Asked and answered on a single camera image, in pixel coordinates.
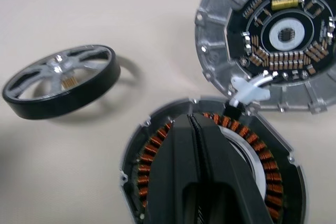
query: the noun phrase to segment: black plastic part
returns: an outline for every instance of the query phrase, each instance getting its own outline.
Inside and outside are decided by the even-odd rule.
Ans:
[[[106,93],[119,79],[120,65],[113,49],[106,47],[111,53],[107,66],[88,81],[59,95],[38,100],[15,100],[5,94],[9,80],[3,90],[3,98],[13,111],[24,119],[49,119],[73,112]]]
[[[152,163],[147,201],[144,224],[272,223],[248,165],[201,115],[175,120]]]
[[[230,101],[225,103],[224,115],[229,118],[239,120],[241,114],[245,111],[245,106],[242,103],[239,103],[237,107],[233,107],[229,103]]]

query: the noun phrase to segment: disassembled motor part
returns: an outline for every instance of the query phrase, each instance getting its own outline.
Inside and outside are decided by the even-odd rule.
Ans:
[[[174,216],[179,215],[194,216],[194,219],[190,219],[188,223],[199,223],[197,221],[202,216],[209,218],[210,211],[206,210],[206,207],[204,208],[207,204],[213,206],[218,203],[220,206],[230,202],[229,205],[232,205],[232,211],[235,212],[242,206],[236,208],[237,205],[233,205],[230,197],[214,199],[222,189],[213,184],[213,178],[219,178],[223,173],[229,179],[229,170],[233,168],[229,163],[239,173],[236,176],[242,177],[231,180],[231,182],[226,180],[223,185],[230,184],[233,186],[232,188],[236,188],[234,185],[242,183],[244,178],[251,180],[248,183],[251,194],[248,191],[243,192],[242,188],[242,191],[234,189],[235,193],[239,194],[238,201],[254,195],[255,201],[252,201],[258,202],[254,207],[260,210],[255,213],[264,216],[265,221],[270,221],[265,213],[265,209],[267,209],[274,223],[290,224],[294,220],[296,223],[304,222],[306,189],[301,168],[293,162],[291,147],[260,115],[242,113],[237,117],[235,114],[231,114],[231,111],[228,100],[185,99],[157,110],[149,120],[138,127],[130,139],[121,167],[121,185],[135,223],[184,223],[179,222],[179,219],[174,221]],[[190,119],[186,115],[179,117],[183,114],[190,115]],[[202,114],[206,118],[212,119],[214,124],[196,114]],[[219,131],[215,125],[218,125],[223,136],[218,135]],[[230,148],[226,143],[230,143],[233,148]],[[222,149],[220,147],[222,144],[227,146]],[[219,153],[212,153],[210,148],[216,149]],[[195,155],[196,153],[198,155],[194,159],[189,156],[189,154]],[[220,166],[216,169],[206,168],[211,164],[212,158],[223,156],[230,156],[230,162],[217,162],[217,165],[220,164]],[[192,160],[196,160],[198,164],[193,165]],[[188,169],[185,170],[182,164],[187,165]],[[178,213],[174,212],[180,209],[180,206],[191,203],[188,200],[190,197],[181,196],[179,194],[181,191],[175,190],[182,186],[182,184],[176,184],[177,178],[180,182],[192,180],[194,178],[192,172],[198,167],[200,167],[200,176],[195,184],[197,185],[201,180],[210,183],[207,188],[213,188],[206,194],[208,200],[201,197],[200,190],[203,191],[203,189],[199,190],[196,186],[190,197],[199,195],[202,200],[191,201],[194,203],[189,208],[181,209],[181,212]],[[250,169],[248,177],[243,174],[247,169]],[[208,176],[205,171],[213,171],[210,174],[214,176]],[[173,195],[179,196],[172,201],[168,199]],[[244,219],[244,213],[250,212],[251,207],[253,206],[249,204],[242,207],[241,216],[236,216],[238,220]],[[223,213],[223,209],[226,208],[219,208],[216,211],[219,211],[218,214],[220,214]]]
[[[335,12],[336,0],[202,0],[195,37],[204,76],[229,98],[233,76],[277,72],[286,78],[255,109],[325,111],[336,103]]]
[[[118,80],[120,66],[114,51],[87,45],[45,57],[15,74],[3,89],[3,98],[25,119],[48,119],[77,110],[102,96]],[[76,77],[77,70],[86,71]],[[48,91],[25,98],[35,84],[46,82]]]

